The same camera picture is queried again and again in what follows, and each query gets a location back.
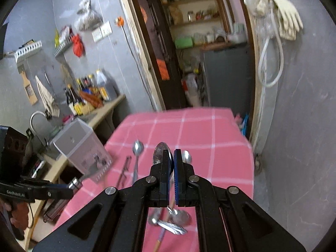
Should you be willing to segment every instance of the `glass jar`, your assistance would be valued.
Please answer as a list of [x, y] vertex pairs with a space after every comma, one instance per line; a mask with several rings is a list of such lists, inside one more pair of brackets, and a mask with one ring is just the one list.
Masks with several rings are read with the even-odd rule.
[[188, 21], [189, 22], [195, 21], [195, 14], [193, 11], [188, 11]]

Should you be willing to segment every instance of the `faucet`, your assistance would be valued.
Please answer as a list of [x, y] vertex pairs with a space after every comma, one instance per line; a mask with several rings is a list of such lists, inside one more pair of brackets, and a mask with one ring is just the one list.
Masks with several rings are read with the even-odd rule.
[[46, 110], [44, 113], [41, 111], [36, 111], [34, 112], [31, 117], [30, 117], [30, 128], [31, 131], [37, 136], [37, 138], [40, 140], [41, 144], [45, 147], [50, 146], [50, 143], [46, 140], [46, 138], [44, 137], [44, 142], [42, 141], [42, 139], [40, 138], [40, 136], [38, 135], [37, 131], [35, 130], [35, 128], [33, 127], [33, 118], [34, 116], [36, 116], [37, 114], [41, 114], [43, 115], [48, 121], [51, 119], [51, 114]]

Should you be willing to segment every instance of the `plastic container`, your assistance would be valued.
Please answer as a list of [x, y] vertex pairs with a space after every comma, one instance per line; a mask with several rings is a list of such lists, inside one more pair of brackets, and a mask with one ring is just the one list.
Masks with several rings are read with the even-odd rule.
[[178, 49], [188, 48], [193, 46], [193, 39], [191, 37], [181, 37], [176, 39], [174, 43]]
[[114, 86], [111, 81], [109, 81], [104, 73], [100, 70], [97, 73], [97, 87], [99, 88], [100, 94], [105, 101], [112, 101], [117, 98], [117, 93], [115, 92]]
[[53, 139], [55, 147], [84, 175], [98, 183], [112, 165], [112, 158], [93, 129], [79, 118]]
[[247, 38], [245, 33], [233, 33], [227, 35], [227, 40], [231, 43], [239, 44], [246, 43]]

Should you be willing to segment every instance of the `kitchen counter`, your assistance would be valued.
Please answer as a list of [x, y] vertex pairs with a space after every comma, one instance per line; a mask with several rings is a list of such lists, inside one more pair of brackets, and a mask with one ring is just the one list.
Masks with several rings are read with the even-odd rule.
[[[88, 122], [88, 125], [95, 129], [98, 125], [105, 119], [105, 117], [112, 112], [112, 110], [125, 98], [125, 95], [118, 96], [115, 100], [105, 103], [104, 107], [94, 110], [92, 113], [95, 116]], [[50, 163], [52, 166], [48, 173], [45, 175], [44, 180], [48, 180], [52, 183], [55, 183], [59, 178], [60, 174], [64, 170], [64, 168], [68, 164], [68, 159], [62, 155], [57, 161], [50, 158], [48, 155], [43, 155], [45, 160]], [[23, 241], [18, 241], [18, 243], [22, 246], [22, 248], [27, 251], [31, 236], [34, 231], [34, 227], [38, 221], [38, 217], [42, 210], [42, 206], [44, 201], [36, 200], [35, 203], [31, 203], [33, 217], [34, 217], [34, 225], [32, 228], [27, 228], [25, 230], [25, 239]], [[29, 224], [31, 224], [31, 213], [29, 213]]]

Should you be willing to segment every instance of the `metal screw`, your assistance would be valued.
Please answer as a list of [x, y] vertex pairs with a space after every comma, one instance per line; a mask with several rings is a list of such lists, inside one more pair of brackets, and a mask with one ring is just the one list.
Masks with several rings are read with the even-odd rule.
[[239, 192], [239, 189], [236, 186], [229, 187], [229, 192], [231, 194], [237, 194]]
[[110, 187], [108, 187], [108, 188], [105, 188], [105, 193], [106, 193], [107, 195], [112, 195], [112, 194], [114, 194], [116, 191], [117, 191], [117, 190], [116, 190], [115, 187], [113, 187], [113, 186], [110, 186]]
[[197, 175], [192, 175], [189, 177], [189, 180], [196, 183], [199, 181], [199, 177]]
[[156, 181], [155, 176], [147, 176], [146, 177], [146, 182], [147, 183], [154, 183]]

